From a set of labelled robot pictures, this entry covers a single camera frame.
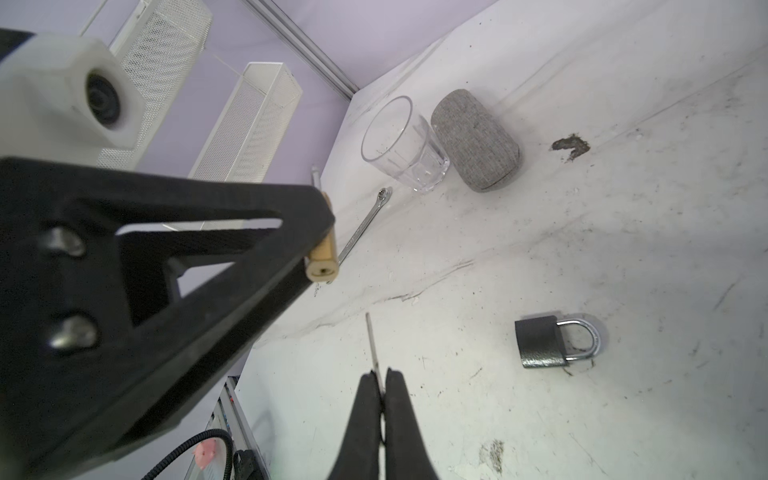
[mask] marble surface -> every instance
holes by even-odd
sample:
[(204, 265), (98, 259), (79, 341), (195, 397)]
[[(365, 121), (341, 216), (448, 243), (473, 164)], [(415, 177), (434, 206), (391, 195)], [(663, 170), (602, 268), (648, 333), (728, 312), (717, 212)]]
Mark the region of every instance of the marble surface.
[[(370, 311), (444, 480), (765, 478), (767, 45), (765, 2), (501, 0), (356, 94), (323, 173), (339, 243), (394, 193), (243, 369), (273, 477), (328, 475)], [(364, 164), (386, 101), (456, 88), (521, 145), (511, 185), (451, 169), (420, 195)], [(572, 133), (591, 149), (567, 162)], [(514, 321), (553, 311), (596, 318), (604, 351), (523, 370)]]

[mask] screw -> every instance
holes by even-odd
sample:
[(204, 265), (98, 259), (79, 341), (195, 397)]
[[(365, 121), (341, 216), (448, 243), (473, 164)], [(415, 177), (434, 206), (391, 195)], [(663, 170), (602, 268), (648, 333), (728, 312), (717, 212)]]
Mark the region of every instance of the screw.
[(77, 349), (87, 349), (96, 345), (98, 330), (96, 325), (83, 315), (73, 315), (63, 319), (48, 338), (48, 345), (59, 352), (67, 353)]
[(42, 246), (53, 253), (66, 253), (70, 257), (85, 255), (85, 242), (67, 227), (53, 227), (45, 232)]

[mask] pink object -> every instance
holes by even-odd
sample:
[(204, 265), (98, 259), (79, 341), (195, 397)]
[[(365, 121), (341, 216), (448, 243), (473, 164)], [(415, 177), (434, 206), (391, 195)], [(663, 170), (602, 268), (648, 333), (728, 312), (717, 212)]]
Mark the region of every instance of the pink object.
[(205, 469), (216, 456), (216, 439), (203, 440), (194, 449), (194, 462), (200, 470)]

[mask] wrench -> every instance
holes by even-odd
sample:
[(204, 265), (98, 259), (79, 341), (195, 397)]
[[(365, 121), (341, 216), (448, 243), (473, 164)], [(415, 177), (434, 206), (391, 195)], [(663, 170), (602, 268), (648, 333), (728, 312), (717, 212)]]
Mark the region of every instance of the wrench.
[(355, 246), (355, 243), (357, 243), (357, 240), (360, 240), (360, 237), (362, 236), (362, 233), (366, 231), (366, 228), (371, 224), (371, 221), (376, 216), (376, 214), (379, 212), (379, 210), (382, 209), (382, 207), (389, 201), (389, 198), (392, 196), (392, 188), (387, 187), (379, 190), (379, 194), (376, 196), (376, 204), (373, 206), (371, 211), (368, 213), (368, 216), (362, 221), (359, 227), (357, 227), (357, 230), (355, 230), (354, 235), (352, 235), (352, 238), (349, 239), (349, 242), (346, 243), (344, 246), (344, 250), (341, 251), (341, 254), (339, 255), (339, 265), (341, 265), (341, 262), (344, 261), (347, 255), (349, 255), (350, 250), (352, 247)]

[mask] clear drinking glass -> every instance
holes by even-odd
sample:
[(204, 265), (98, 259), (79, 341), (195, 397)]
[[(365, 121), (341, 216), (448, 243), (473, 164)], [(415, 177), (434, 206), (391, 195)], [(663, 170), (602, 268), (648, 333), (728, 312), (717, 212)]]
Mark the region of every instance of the clear drinking glass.
[(362, 158), (417, 192), (428, 192), (445, 176), (451, 161), (429, 122), (408, 97), (390, 101), (368, 126)]

